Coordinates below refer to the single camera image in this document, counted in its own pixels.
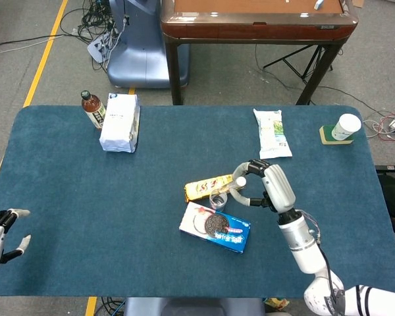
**black tripod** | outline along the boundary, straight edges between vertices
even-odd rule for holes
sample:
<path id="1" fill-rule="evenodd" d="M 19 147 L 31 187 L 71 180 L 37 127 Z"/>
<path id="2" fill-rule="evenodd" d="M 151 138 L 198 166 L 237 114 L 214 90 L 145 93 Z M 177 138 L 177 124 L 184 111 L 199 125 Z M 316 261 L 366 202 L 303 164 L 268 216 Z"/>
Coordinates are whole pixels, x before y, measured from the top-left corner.
<path id="1" fill-rule="evenodd" d="M 307 48 L 310 48 L 310 47 L 312 47 L 312 46 L 313 46 L 313 45 L 306 45 L 305 47 L 300 48 L 300 49 L 298 49 L 297 51 L 292 52 L 291 54 L 285 55 L 285 56 L 281 57 L 280 59 L 277 59 L 277 60 L 275 60 L 275 61 L 273 61 L 273 62 L 271 62 L 271 63 L 269 63 L 269 64 L 263 66 L 262 68 L 265 69 L 265 68 L 267 68 L 267 67 L 269 67 L 269 66 L 272 66 L 273 64 L 276 64 L 276 63 L 279 63 L 280 61 L 283 61 L 288 67 L 290 67 L 290 69 L 291 69 L 292 71 L 294 71 L 294 73 L 295 73 L 300 79 L 302 79 L 302 81 L 304 82 L 304 84 L 307 84 L 306 78 L 307 78 L 307 76 L 309 76 L 309 75 L 312 74 L 312 72 L 313 72 L 313 71 L 309 72 L 309 70 L 310 70 L 310 68 L 311 68 L 311 65 L 312 65 L 313 62 L 315 62 L 315 60 L 316 60 L 316 62 L 315 62 L 315 68 L 316 68 L 317 64 L 319 63 L 319 61 L 320 61 L 320 59 L 321 59 L 321 57 L 322 57 L 322 52 L 323 52 L 323 47 L 322 47 L 322 45 L 318 45 L 318 46 L 316 47 L 315 52 L 314 52 L 313 55 L 311 56 L 310 61 L 309 61 L 309 64 L 308 64 L 307 67 L 305 68 L 303 74 L 300 74 L 300 73 L 298 72 L 298 70 L 295 69 L 294 66 L 290 64 L 289 61 L 287 61 L 287 58 L 289 58 L 289 57 L 291 57 L 291 56 L 294 56 L 295 54 L 298 54 L 298 53 L 300 53 L 300 52 L 302 52 L 302 51 L 305 51 Z"/>

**brown table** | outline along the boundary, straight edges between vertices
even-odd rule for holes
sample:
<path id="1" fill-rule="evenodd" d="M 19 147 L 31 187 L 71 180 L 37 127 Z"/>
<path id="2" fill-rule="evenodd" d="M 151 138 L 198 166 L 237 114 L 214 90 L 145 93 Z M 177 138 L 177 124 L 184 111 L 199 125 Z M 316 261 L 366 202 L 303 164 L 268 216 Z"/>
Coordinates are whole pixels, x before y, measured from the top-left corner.
<path id="1" fill-rule="evenodd" d="M 163 0 L 163 29 L 172 103 L 182 104 L 177 47 L 184 43 L 321 45 L 325 52 L 297 105 L 307 105 L 339 50 L 357 26 L 351 1 Z"/>

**robotic hand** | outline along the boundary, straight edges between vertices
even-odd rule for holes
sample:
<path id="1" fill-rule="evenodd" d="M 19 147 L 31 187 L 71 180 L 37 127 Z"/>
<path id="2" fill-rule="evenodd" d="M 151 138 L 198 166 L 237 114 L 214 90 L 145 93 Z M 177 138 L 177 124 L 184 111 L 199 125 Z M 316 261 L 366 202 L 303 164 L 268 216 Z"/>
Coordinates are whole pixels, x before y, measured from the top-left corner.
<path id="1" fill-rule="evenodd" d="M 308 308 L 322 316 L 395 316 L 395 293 L 368 286 L 357 285 L 344 291 L 341 280 L 331 271 L 329 262 L 320 246 L 320 230 L 313 237 L 305 217 L 306 212 L 294 209 L 294 195 L 287 177 L 279 165 L 262 160 L 242 163 L 232 177 L 237 179 L 254 173 L 262 178 L 265 187 L 263 199 L 242 196 L 230 189 L 231 196 L 245 206 L 270 207 L 279 215 L 279 228 L 303 273 L 314 274 L 315 280 L 304 292 Z"/>
<path id="2" fill-rule="evenodd" d="M 28 216 L 30 212 L 27 209 L 8 209 L 0 211 L 0 264 L 4 264 L 20 255 L 23 255 L 31 240 L 31 235 L 23 237 L 19 247 L 7 253 L 3 253 L 6 233 L 9 231 L 13 223 L 19 217 Z"/>

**white cup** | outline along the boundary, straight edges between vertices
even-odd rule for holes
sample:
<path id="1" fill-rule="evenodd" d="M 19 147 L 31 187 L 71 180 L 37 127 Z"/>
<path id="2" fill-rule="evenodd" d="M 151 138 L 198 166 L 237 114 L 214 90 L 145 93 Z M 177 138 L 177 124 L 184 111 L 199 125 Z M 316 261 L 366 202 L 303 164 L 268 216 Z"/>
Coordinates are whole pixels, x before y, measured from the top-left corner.
<path id="1" fill-rule="evenodd" d="M 360 128 L 360 119 L 353 114 L 346 113 L 340 116 L 338 123 L 336 123 L 332 130 L 332 137 L 336 140 L 345 140 Z"/>

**blue tabletop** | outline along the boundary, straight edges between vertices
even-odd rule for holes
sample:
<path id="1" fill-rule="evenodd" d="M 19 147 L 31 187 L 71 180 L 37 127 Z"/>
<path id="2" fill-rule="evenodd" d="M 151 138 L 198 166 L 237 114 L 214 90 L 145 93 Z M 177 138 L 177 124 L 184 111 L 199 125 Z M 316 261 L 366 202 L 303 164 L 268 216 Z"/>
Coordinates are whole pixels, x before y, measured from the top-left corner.
<path id="1" fill-rule="evenodd" d="M 282 109 L 293 157 L 271 159 L 323 233 L 344 286 L 395 291 L 395 239 L 364 131 L 351 145 L 321 144 L 319 128 L 351 107 Z M 0 210 L 26 208 L 6 250 L 32 234 L 26 253 L 0 267 L 4 296 L 302 297 L 298 269 L 269 209 L 232 199 L 251 222 L 244 253 L 179 231 L 185 183 L 231 173 L 259 158 L 252 107 L 142 107 L 134 154 L 106 153 L 81 107 L 21 110 L 0 171 Z M 263 186 L 248 177 L 247 196 Z"/>

